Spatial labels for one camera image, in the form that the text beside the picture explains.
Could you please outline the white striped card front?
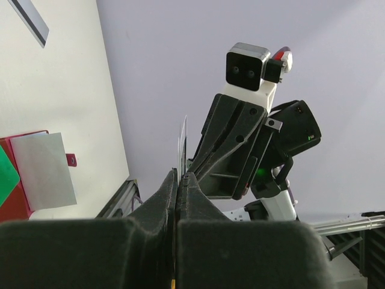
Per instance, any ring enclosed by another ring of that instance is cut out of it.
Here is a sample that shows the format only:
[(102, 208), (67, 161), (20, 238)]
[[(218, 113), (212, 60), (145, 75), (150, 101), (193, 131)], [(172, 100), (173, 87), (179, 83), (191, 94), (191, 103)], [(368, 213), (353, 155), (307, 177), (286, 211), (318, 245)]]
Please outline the white striped card front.
[(187, 116), (180, 126), (178, 137), (178, 158), (177, 158), (177, 178), (180, 182), (186, 172), (186, 143), (187, 143)]

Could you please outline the red card holder wallet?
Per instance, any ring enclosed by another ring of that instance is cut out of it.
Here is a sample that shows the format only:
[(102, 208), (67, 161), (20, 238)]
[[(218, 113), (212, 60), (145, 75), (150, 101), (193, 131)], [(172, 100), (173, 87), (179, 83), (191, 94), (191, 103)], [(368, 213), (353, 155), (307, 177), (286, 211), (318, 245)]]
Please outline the red card holder wallet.
[(76, 205), (70, 168), (75, 154), (64, 149), (61, 133), (47, 130), (1, 138), (20, 182), (1, 205), (1, 221), (28, 220), (36, 211)]

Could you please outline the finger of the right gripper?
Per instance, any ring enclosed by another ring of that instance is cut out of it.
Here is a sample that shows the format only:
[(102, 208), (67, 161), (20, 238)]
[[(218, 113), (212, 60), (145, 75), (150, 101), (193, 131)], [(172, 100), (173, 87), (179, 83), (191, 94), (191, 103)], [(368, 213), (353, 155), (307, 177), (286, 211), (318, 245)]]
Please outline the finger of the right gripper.
[(188, 172), (194, 173), (198, 180), (204, 178), (238, 150), (266, 116), (264, 107), (228, 95), (215, 95)]
[(235, 151), (197, 177), (203, 194), (209, 199), (241, 199), (250, 188), (259, 165), (251, 152)]

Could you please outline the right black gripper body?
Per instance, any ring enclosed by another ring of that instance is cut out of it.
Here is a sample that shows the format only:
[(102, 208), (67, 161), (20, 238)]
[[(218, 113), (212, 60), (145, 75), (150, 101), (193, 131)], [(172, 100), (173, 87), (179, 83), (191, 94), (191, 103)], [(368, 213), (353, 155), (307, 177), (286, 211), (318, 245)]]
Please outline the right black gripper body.
[(263, 149), (263, 157), (250, 185), (256, 199), (271, 198), (288, 188), (286, 178), (291, 171), (293, 157), (318, 145), (321, 130), (304, 100), (294, 100), (274, 107), (269, 121), (280, 122), (278, 132), (262, 128), (251, 153)]

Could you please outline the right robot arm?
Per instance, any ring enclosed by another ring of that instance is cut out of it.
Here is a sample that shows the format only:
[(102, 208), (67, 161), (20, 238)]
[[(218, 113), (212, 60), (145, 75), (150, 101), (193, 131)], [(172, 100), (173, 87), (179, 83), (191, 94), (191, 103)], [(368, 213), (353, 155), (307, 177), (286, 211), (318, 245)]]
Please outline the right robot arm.
[(321, 130), (304, 101), (264, 107), (217, 94), (189, 173), (209, 199), (241, 199), (251, 191), (264, 219), (297, 219), (287, 177), (293, 157), (318, 145)]

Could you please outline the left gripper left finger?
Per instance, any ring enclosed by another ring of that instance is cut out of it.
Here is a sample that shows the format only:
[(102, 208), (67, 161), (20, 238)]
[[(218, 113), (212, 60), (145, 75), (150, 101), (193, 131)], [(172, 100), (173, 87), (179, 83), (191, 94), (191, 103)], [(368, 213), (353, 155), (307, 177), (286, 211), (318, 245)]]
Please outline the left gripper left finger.
[(177, 172), (121, 218), (6, 222), (2, 288), (170, 288)]

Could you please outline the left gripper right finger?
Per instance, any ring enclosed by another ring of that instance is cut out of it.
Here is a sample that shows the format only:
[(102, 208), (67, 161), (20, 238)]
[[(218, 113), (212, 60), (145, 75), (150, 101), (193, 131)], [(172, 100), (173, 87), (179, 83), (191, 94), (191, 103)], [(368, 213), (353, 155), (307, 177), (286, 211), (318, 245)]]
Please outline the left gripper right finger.
[(229, 220), (187, 173), (179, 191), (177, 288), (333, 288), (320, 236), (298, 222)]

